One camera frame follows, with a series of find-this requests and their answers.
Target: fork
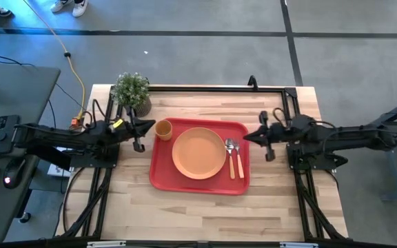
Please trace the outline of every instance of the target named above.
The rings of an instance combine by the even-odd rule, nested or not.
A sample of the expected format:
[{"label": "fork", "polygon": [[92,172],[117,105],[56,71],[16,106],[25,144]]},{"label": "fork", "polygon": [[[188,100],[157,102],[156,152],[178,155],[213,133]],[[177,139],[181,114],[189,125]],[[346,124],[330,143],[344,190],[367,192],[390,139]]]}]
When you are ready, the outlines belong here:
[{"label": "fork", "polygon": [[237,138],[234,139],[234,148],[237,151],[238,175],[240,176],[240,178],[244,178],[245,174],[243,173],[243,165],[241,164],[240,157],[240,142]]}]

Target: gray floor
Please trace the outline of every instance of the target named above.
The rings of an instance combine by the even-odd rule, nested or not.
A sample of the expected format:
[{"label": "gray floor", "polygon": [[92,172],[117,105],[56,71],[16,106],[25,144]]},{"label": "gray floor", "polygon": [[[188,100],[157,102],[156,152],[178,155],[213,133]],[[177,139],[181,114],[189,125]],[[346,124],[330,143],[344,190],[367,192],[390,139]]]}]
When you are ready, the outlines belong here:
[{"label": "gray floor", "polygon": [[[29,1],[53,28],[143,31],[284,32],[279,0],[90,0],[79,19],[71,8],[54,16],[51,0]],[[5,28],[44,28],[22,0],[0,0],[16,17]],[[295,32],[397,33],[397,0],[287,0]],[[285,37],[62,36],[86,87],[113,83],[121,72],[141,72],[152,83],[295,85]],[[316,88],[321,114],[337,125],[361,125],[397,105],[397,39],[296,38],[303,84]],[[80,85],[50,35],[0,35],[0,55],[61,68],[59,84],[80,97]],[[59,127],[78,106],[56,89],[51,98]],[[50,110],[42,123],[52,124]],[[397,245],[397,201],[383,202],[394,181],[384,154],[341,152],[340,197],[351,238]],[[35,192],[32,222],[13,224],[7,240],[50,237],[59,193]]]}]

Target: green leaves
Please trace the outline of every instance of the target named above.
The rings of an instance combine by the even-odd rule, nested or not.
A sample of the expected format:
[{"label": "green leaves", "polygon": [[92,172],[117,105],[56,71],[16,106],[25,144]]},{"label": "green leaves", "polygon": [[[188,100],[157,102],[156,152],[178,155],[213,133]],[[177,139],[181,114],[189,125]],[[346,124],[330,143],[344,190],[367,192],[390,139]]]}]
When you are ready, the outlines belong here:
[{"label": "green leaves", "polygon": [[148,93],[149,84],[148,79],[142,77],[139,73],[130,74],[125,72],[119,75],[116,86],[112,91],[114,100],[121,105],[137,107],[143,104],[150,95]]}]

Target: gray desk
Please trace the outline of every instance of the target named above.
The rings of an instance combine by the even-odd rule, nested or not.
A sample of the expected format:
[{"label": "gray desk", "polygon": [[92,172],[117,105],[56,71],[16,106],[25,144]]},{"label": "gray desk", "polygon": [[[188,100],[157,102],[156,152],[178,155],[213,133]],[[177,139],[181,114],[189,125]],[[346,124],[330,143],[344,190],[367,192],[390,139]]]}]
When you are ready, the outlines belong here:
[{"label": "gray desk", "polygon": [[[55,68],[0,64],[0,116],[18,114],[21,123],[38,123],[59,73]],[[2,183],[2,171],[13,156],[23,153],[22,149],[14,149],[8,157],[0,159],[0,242],[6,237],[23,203],[39,161],[34,156],[28,156],[20,185],[15,189],[6,189]]]}]

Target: red tray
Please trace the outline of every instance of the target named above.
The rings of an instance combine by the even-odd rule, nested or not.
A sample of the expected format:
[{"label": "red tray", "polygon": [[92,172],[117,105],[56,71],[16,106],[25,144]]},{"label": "red tray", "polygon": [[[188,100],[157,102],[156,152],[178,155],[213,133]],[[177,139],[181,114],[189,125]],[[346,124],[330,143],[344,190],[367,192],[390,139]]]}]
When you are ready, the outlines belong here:
[{"label": "red tray", "polygon": [[[172,124],[172,138],[169,141],[162,141],[159,137],[156,137],[152,150],[150,182],[155,188],[177,192],[225,195],[240,195],[246,191],[250,181],[249,143],[242,139],[247,134],[247,128],[243,124],[231,121],[205,121],[181,118],[167,118],[167,120]],[[237,138],[240,141],[240,155],[245,177],[240,178],[238,175],[235,150],[232,152],[235,179],[230,178],[228,153],[226,153],[226,161],[223,168],[211,178],[195,180],[180,173],[172,160],[172,146],[181,133],[193,127],[211,129],[223,140],[226,138]]]}]

